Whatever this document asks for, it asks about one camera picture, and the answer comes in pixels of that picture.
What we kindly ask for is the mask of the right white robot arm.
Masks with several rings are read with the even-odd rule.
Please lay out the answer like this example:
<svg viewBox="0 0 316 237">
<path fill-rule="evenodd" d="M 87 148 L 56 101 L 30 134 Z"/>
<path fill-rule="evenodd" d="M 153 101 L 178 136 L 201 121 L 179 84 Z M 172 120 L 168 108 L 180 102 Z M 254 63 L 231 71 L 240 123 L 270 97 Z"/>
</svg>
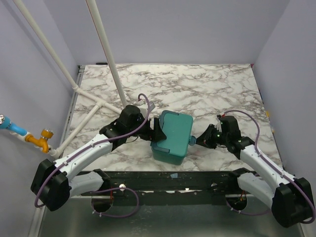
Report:
<svg viewBox="0 0 316 237">
<path fill-rule="evenodd" d="M 245 191 L 258 198 L 281 226 L 288 228 L 315 221 L 316 208 L 308 180 L 296 178 L 276 165 L 258 148 L 257 139 L 242 136 L 235 117 L 219 115 L 218 123 L 209 125 L 196 144 L 209 149 L 223 146 L 248 164 L 254 171 L 245 168 L 232 171 L 228 190 L 234 194 Z"/>
</svg>

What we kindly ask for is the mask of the teal medicine kit box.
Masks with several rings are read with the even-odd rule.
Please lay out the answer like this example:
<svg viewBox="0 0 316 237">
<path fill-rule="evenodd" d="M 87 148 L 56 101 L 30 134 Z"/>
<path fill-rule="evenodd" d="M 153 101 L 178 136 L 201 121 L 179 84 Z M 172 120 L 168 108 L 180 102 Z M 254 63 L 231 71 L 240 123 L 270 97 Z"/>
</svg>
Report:
<svg viewBox="0 0 316 237">
<path fill-rule="evenodd" d="M 195 144 L 191 135 L 193 117 L 164 110 L 159 116 L 159 125 L 166 139 L 152 142 L 153 158 L 172 165 L 181 165 L 187 155 L 188 146 Z"/>
</svg>

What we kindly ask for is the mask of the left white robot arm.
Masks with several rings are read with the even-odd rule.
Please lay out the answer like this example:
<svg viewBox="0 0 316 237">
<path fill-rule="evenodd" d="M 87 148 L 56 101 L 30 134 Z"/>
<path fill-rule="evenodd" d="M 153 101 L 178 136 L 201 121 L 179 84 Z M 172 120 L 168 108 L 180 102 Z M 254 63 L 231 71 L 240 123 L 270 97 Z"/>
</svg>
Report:
<svg viewBox="0 0 316 237">
<path fill-rule="evenodd" d="M 143 116 L 138 107 L 126 106 L 116 120 L 102 127 L 83 147 L 56 161 L 45 159 L 38 165 L 31 184 L 31 191 L 36 195 L 35 207 L 46 206 L 55 211 L 71 196 L 94 191 L 106 194 L 109 182 L 100 171 L 83 177 L 78 174 L 101 156 L 125 144 L 131 136 L 151 142 L 165 140 L 162 125 L 159 118 L 150 119 Z"/>
</svg>

